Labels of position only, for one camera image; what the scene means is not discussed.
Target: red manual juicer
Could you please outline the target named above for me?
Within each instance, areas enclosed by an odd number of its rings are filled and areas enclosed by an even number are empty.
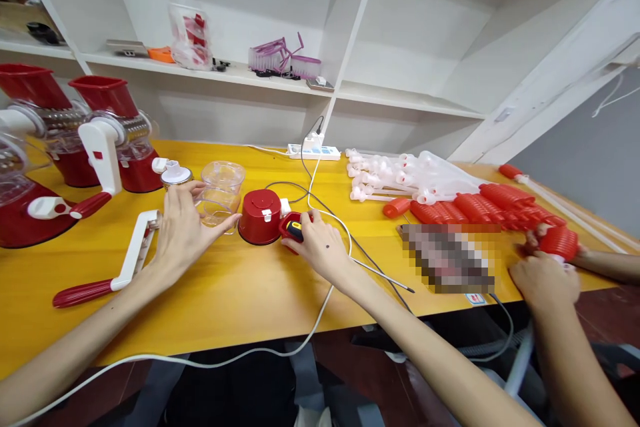
[[[0,247],[40,244],[76,222],[66,215],[73,203],[25,177],[39,167],[29,163],[23,141],[0,132]]]
[[[103,191],[78,203],[70,215],[93,215],[124,187],[133,193],[162,188],[151,167],[158,154],[149,143],[151,120],[138,110],[121,79],[88,75],[69,82],[93,113],[78,133]]]
[[[0,65],[0,89],[11,98],[11,105],[0,111],[1,131],[42,139],[67,185],[99,184],[77,133],[87,112],[71,104],[51,70],[5,63]]]

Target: person's right hand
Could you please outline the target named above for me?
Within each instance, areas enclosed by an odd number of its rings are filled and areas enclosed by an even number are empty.
[[[309,265],[338,290],[345,292],[362,269],[347,255],[338,229],[325,224],[316,209],[300,215],[304,242],[283,239],[282,244],[305,259]]]
[[[509,274],[534,312],[571,308],[580,296],[580,277],[575,268],[565,269],[545,252],[537,251],[516,263]]]
[[[549,224],[538,224],[535,230],[529,230],[525,235],[527,237],[527,243],[524,245],[525,251],[529,255],[533,255],[533,252],[538,250],[540,245],[540,239],[547,235],[547,231],[551,228]],[[582,244],[578,244],[578,252],[576,256],[587,257],[589,255],[589,249]]]

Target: clear plastic cup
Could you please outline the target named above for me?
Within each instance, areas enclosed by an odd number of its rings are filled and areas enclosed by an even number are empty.
[[[198,195],[196,208],[202,223],[213,227],[238,211],[245,169],[237,163],[213,161],[203,168],[201,177],[207,187]]]

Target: white shelf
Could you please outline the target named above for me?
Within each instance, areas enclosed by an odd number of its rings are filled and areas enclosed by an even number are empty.
[[[387,105],[389,107],[444,113],[445,115],[455,115],[457,117],[480,120],[484,120],[487,117],[482,113],[467,109],[462,105],[441,98],[431,97],[424,93],[375,87],[365,83],[350,81],[344,81],[342,83],[336,97],[344,100]]]
[[[307,87],[307,82],[302,80],[287,80],[279,77],[260,78],[249,70],[246,63],[232,63],[225,72],[188,70],[174,63],[164,63],[142,57],[124,57],[110,52],[83,53],[82,58],[86,62],[112,65],[114,67],[131,68],[137,70],[153,71],[157,73],[169,73],[184,77],[201,78],[205,80],[217,80],[240,85],[252,85],[254,87],[270,88],[276,90],[307,93],[320,97],[331,97],[331,93],[312,90]]]
[[[66,45],[44,45],[32,39],[29,34],[14,33],[6,30],[0,31],[0,50],[30,53],[44,57],[62,58],[73,60],[74,56]]]

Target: pixelated area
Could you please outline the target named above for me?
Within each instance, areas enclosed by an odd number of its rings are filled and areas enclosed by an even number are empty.
[[[436,294],[492,294],[499,225],[403,225],[403,250]]]

